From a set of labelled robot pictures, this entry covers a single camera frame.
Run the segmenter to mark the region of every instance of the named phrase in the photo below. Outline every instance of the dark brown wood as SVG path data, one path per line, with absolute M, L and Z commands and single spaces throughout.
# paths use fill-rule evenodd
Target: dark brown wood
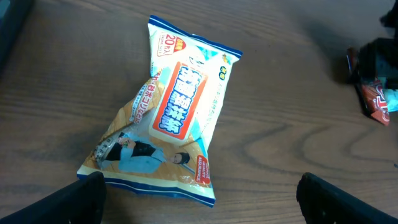
M 76 180 L 149 78 L 150 14 L 244 52 L 210 144 L 214 208 L 108 187 L 104 223 L 303 223 L 311 172 L 398 217 L 398 116 L 361 114 L 345 50 L 392 1 L 37 0 L 0 74 L 0 217 Z

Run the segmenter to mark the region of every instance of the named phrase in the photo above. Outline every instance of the wooden surface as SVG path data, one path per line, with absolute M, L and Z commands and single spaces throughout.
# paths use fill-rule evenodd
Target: wooden surface
M 244 52 L 209 148 L 214 208 L 108 187 L 104 223 L 304 223 L 312 172 L 398 217 L 397 123 L 361 114 L 345 49 L 392 0 L 37 0 L 0 75 L 0 217 L 76 180 L 149 77 L 150 14 Z

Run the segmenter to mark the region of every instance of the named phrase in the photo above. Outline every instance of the light blue clothing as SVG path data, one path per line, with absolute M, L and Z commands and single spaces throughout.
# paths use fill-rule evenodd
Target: light blue clothing
M 165 162 L 164 153 L 156 149 L 151 156 L 133 156 L 133 149 L 123 147 L 120 155 L 119 170 L 124 172 L 137 172 L 151 174 L 155 172 L 162 162 Z

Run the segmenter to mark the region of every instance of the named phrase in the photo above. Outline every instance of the white chinese character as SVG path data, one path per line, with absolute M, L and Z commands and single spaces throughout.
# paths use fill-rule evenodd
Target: white chinese character
M 187 110 L 191 104 L 191 99 L 173 91 L 172 96 L 170 97 L 170 102 Z
M 201 76 L 198 72 L 193 71 L 187 67 L 181 67 L 178 78 L 187 84 L 198 86 L 200 83 Z
M 189 84 L 177 79 L 177 81 L 175 83 L 174 90 L 177 90 L 181 94 L 184 94 L 185 96 L 187 96 L 189 98 L 192 98 L 193 94 L 195 94 L 196 88 L 193 85 L 189 85 Z
M 177 108 L 177 106 L 172 106 L 172 104 L 169 103 L 169 106 L 166 107 L 165 114 L 169 117 L 172 117 L 172 118 L 178 120 L 178 121 L 185 119 L 183 113 L 180 113 L 179 110 L 173 110 L 173 107 Z
M 167 130 L 170 133 L 178 134 L 180 132 L 181 122 L 174 120 L 166 115 L 162 116 L 162 122 L 159 127 Z

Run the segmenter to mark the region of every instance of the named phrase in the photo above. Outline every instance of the printed person on package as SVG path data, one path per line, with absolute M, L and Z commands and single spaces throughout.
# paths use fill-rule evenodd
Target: printed person on package
M 190 156 L 186 152 L 178 152 L 172 157 L 166 158 L 163 150 L 151 146 L 149 141 L 132 134 L 121 133 L 117 142 L 114 143 L 105 160 L 101 163 L 101 167 L 104 169 L 104 166 L 108 166 L 111 161 L 119 161 L 120 171 L 151 174 L 163 162 L 186 164 L 189 160 Z

